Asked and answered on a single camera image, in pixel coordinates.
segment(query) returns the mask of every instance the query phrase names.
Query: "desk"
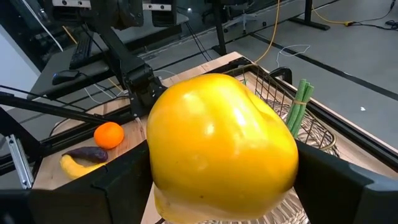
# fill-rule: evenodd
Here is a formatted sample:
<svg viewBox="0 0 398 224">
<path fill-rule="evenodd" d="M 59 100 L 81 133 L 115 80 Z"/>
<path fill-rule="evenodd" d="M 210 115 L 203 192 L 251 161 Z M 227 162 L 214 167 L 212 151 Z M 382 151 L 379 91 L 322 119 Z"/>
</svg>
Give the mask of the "desk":
<svg viewBox="0 0 398 224">
<path fill-rule="evenodd" d="M 231 54 L 225 55 L 221 58 L 218 58 L 216 60 L 204 63 L 203 65 L 197 66 L 193 69 L 187 70 L 183 73 L 180 73 L 178 75 L 172 76 L 166 80 L 162 80 L 162 83 L 165 86 L 171 86 L 174 83 L 178 83 L 182 80 L 189 79 L 191 77 L 197 76 L 199 74 L 205 73 L 207 71 L 210 71 L 216 67 L 225 65 L 229 63 L 230 61 L 240 58 L 242 55 L 233 52 Z M 326 108 L 323 106 L 321 103 L 312 100 L 314 103 L 324 107 L 324 109 L 328 110 L 329 112 L 338 115 L 334 111 L 332 111 L 329 108 Z M 127 105 L 129 102 L 128 100 L 121 99 L 118 101 L 113 101 L 108 103 L 107 105 L 104 106 L 99 106 L 93 110 L 91 110 L 89 113 L 98 113 L 98 114 L 104 114 L 104 113 L 109 113 L 112 110 L 116 110 L 122 106 Z M 80 124 L 81 121 L 66 121 L 63 124 L 59 125 L 57 129 L 55 129 L 55 133 L 62 132 L 64 130 L 70 129 L 78 124 Z M 109 152 L 109 158 L 114 159 L 121 154 L 125 153 L 129 149 L 132 149 L 139 143 L 141 143 L 143 140 L 146 138 L 146 118 L 141 118 L 140 120 L 135 120 L 131 121 L 130 123 L 127 123 L 123 126 L 123 128 L 126 130 L 125 134 L 126 137 L 124 141 L 116 147 L 116 149 L 113 149 L 112 151 Z M 349 139 L 343 137 L 333 129 L 330 129 L 336 134 L 336 146 L 340 152 L 341 158 L 345 159 L 347 161 L 350 161 L 354 164 L 357 164 L 359 166 L 362 166 L 364 168 L 373 170 L 374 172 L 389 176 L 389 177 L 395 177 L 398 178 L 398 174 L 394 172 L 392 169 L 390 169 L 388 166 L 380 162 L 379 160 L 375 159 L 373 156 L 368 154 L 367 152 L 363 151 L 360 147 L 352 143 Z M 367 133 L 367 135 L 370 138 L 373 138 L 375 141 L 379 141 L 380 143 L 384 144 L 387 146 L 386 143 L 378 140 L 374 136 L 370 135 Z M 59 160 L 61 158 L 61 155 L 69 151 L 71 149 L 77 148 L 77 147 L 82 147 L 82 146 L 94 146 L 94 141 L 93 139 L 88 139 L 86 141 L 80 142 L 77 145 L 74 145 L 73 147 L 70 147 L 68 149 L 65 149 L 63 151 L 57 152 L 55 154 L 52 154 L 51 156 L 48 156 L 43 159 L 42 164 L 39 168 L 39 172 L 37 174 L 36 180 L 34 182 L 34 189 L 49 189 L 53 190 L 56 189 L 57 187 L 60 187 L 66 183 L 68 183 L 70 180 L 66 177 L 66 175 L 63 173 L 63 170 L 61 170 L 61 167 L 59 165 Z M 296 207 L 293 208 L 292 210 L 289 210 L 287 212 L 288 216 L 284 215 L 281 220 L 284 222 L 289 218 L 292 218 L 292 216 L 301 216 L 305 218 L 305 214 L 303 213 L 303 209 L 300 205 L 299 199 L 297 195 L 294 193 L 294 191 L 290 191 L 290 193 L 287 196 L 288 200 L 294 201 L 296 204 Z M 147 203 L 147 207 L 144 213 L 144 217 L 142 219 L 142 223 L 148 223 L 148 224 L 153 224 L 159 220 L 159 215 L 156 212 L 155 205 L 154 205 L 154 196 L 153 196 L 153 188 L 152 192 L 150 193 L 149 200 Z"/>
<path fill-rule="evenodd" d="M 177 13 L 177 26 L 179 24 L 187 22 L 189 18 L 182 14 Z M 118 37 L 122 40 L 122 42 L 126 45 L 132 43 L 134 46 L 132 48 L 127 47 L 129 50 L 137 49 L 139 47 L 143 47 L 143 44 L 151 44 L 148 42 L 146 38 L 150 35 L 157 35 L 155 33 L 162 32 L 163 30 L 175 29 L 174 27 L 154 27 L 152 25 L 152 16 L 149 11 L 144 11 L 144 26 L 143 27 L 130 27 L 124 30 L 115 30 Z M 162 38 L 152 38 L 152 43 L 157 42 L 167 36 L 166 34 L 160 34 L 163 36 Z M 97 33 L 94 34 L 93 38 L 97 41 L 98 45 L 104 50 L 107 51 L 108 47 L 102 41 Z M 51 99 L 60 98 L 69 93 L 73 93 L 79 89 L 90 86 L 93 84 L 93 81 L 100 82 L 107 78 L 110 78 L 114 75 L 114 73 L 109 69 L 108 65 L 105 61 L 99 60 L 97 62 L 91 63 L 87 66 L 79 68 L 79 71 L 90 76 L 91 78 L 87 78 L 85 76 L 80 76 L 76 80 L 65 82 L 59 85 L 52 85 L 52 77 L 54 73 L 68 70 L 69 63 L 72 58 L 72 55 L 75 51 L 75 47 L 71 47 L 69 49 L 64 50 L 63 52 L 59 52 L 51 56 L 49 62 L 47 62 L 45 68 L 40 74 L 39 78 L 35 82 L 35 85 L 30 90 L 32 93 L 37 95 L 47 95 Z M 99 48 L 93 44 L 91 54 L 96 55 L 100 54 L 101 51 Z M 36 98 L 35 96 L 28 95 L 28 100 L 33 100 Z"/>
</svg>

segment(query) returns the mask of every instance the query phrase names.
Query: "keyboard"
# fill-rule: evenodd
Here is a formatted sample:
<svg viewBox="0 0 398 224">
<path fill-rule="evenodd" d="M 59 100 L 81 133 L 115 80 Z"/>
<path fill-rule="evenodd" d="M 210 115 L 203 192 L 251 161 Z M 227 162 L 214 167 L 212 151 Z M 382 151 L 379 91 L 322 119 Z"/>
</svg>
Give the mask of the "keyboard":
<svg viewBox="0 0 398 224">
<path fill-rule="evenodd" d="M 91 37 L 85 32 L 82 32 L 79 36 L 77 47 L 70 60 L 69 69 L 78 69 L 96 61 L 95 58 L 90 57 L 93 32 L 88 31 L 88 33 Z"/>
</svg>

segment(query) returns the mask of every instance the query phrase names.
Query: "eggplant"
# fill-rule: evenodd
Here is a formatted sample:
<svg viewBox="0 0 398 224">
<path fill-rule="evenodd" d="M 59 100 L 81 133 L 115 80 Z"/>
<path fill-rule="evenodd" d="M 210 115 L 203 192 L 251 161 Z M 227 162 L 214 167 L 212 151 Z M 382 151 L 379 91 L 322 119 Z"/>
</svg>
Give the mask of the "eggplant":
<svg viewBox="0 0 398 224">
<path fill-rule="evenodd" d="M 69 155 L 72 158 L 85 159 L 95 163 L 106 162 L 108 160 L 108 153 L 100 147 L 80 147 L 66 152 L 63 155 Z"/>
</svg>

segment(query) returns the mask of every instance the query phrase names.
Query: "wire basket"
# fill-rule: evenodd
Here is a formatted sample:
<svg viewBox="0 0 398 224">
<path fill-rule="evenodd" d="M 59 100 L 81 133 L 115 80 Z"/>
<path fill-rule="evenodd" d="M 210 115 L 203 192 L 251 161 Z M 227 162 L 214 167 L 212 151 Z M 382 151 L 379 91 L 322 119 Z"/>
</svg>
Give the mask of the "wire basket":
<svg viewBox="0 0 398 224">
<path fill-rule="evenodd" d="M 224 73 L 235 77 L 245 84 L 253 93 L 266 102 L 284 121 L 286 120 L 294 96 L 278 84 L 278 81 L 270 76 L 270 73 L 267 73 L 260 66 L 251 63 Z M 305 144 L 339 157 L 338 148 L 335 146 L 336 136 L 309 110 L 305 111 L 297 139 Z M 283 199 L 276 208 L 257 220 L 248 220 L 244 222 L 210 220 L 200 224 L 260 223 L 308 224 L 310 222 L 300 203 L 299 197 L 294 189 L 292 189 L 286 194 L 285 199 Z"/>
</svg>

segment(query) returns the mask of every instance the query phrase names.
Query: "white wall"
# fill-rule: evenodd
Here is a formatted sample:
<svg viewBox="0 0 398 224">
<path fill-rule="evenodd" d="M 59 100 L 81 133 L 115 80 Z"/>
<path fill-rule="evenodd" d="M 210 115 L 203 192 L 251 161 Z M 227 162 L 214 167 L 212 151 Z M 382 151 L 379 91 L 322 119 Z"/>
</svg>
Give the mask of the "white wall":
<svg viewBox="0 0 398 224">
<path fill-rule="evenodd" d="M 19 48 L 11 36 L 0 26 L 0 84 L 30 91 L 40 72 Z M 0 88 L 0 91 L 26 97 L 26 94 L 17 93 Z"/>
</svg>

